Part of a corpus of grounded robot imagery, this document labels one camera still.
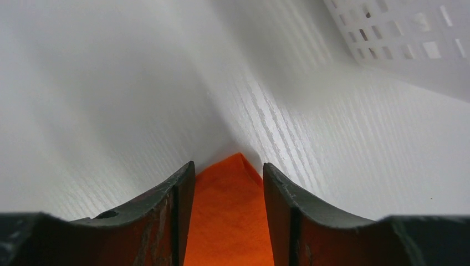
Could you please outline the white plastic basket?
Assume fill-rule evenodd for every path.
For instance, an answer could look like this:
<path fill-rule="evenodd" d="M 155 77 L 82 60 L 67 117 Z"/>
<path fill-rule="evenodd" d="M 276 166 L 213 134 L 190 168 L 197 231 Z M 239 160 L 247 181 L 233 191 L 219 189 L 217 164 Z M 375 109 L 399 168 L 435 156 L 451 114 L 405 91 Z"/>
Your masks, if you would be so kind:
<path fill-rule="evenodd" d="M 469 102 L 468 1 L 326 1 L 355 60 Z"/>

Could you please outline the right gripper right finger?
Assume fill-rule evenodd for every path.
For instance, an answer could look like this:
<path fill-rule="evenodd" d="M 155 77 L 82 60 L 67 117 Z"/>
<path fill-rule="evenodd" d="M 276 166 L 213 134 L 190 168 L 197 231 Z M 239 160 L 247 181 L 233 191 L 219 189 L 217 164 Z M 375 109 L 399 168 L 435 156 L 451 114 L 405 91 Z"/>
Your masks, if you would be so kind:
<path fill-rule="evenodd" d="M 275 265 L 468 265 L 469 217 L 388 216 L 339 209 L 271 163 L 263 189 Z"/>

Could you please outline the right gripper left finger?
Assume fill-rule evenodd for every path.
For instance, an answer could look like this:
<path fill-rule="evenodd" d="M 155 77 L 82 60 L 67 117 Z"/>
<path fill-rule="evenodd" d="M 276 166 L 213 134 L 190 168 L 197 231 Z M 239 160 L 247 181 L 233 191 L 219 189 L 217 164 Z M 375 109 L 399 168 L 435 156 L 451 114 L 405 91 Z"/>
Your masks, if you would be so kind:
<path fill-rule="evenodd" d="M 195 192 L 188 162 L 161 184 L 94 218 L 1 214 L 2 265 L 183 265 Z"/>

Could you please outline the orange t-shirt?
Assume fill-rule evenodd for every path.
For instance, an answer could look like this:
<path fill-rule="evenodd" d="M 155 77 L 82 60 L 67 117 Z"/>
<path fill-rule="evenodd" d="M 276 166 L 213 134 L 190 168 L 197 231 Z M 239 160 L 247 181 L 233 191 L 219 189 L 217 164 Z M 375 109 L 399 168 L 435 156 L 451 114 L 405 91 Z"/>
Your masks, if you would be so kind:
<path fill-rule="evenodd" d="M 184 264 L 274 264 L 263 181 L 241 153 L 196 176 Z"/>

